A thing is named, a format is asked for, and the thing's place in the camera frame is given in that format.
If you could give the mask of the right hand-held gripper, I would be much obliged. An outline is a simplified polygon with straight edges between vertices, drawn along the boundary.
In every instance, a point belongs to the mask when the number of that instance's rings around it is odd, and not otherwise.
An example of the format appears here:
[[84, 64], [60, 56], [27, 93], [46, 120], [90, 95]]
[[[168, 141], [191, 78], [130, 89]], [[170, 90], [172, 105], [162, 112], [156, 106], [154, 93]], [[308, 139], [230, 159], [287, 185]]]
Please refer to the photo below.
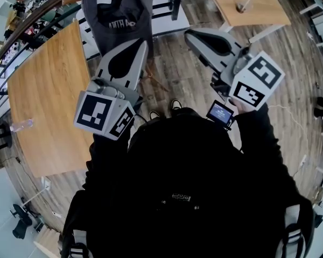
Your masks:
[[213, 28], [188, 29], [184, 34], [191, 51], [214, 71], [212, 87], [225, 102], [232, 98], [259, 110], [285, 73], [264, 51], [256, 55], [229, 33]]

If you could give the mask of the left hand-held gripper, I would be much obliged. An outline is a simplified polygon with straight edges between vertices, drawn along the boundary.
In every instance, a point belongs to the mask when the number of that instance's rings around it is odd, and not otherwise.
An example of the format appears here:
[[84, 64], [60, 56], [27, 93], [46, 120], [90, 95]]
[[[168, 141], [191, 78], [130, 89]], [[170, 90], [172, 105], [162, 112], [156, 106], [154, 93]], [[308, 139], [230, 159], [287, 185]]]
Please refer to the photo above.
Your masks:
[[135, 116], [136, 90], [148, 54], [143, 39], [126, 41], [105, 54], [88, 88], [81, 91], [74, 126], [118, 140]]

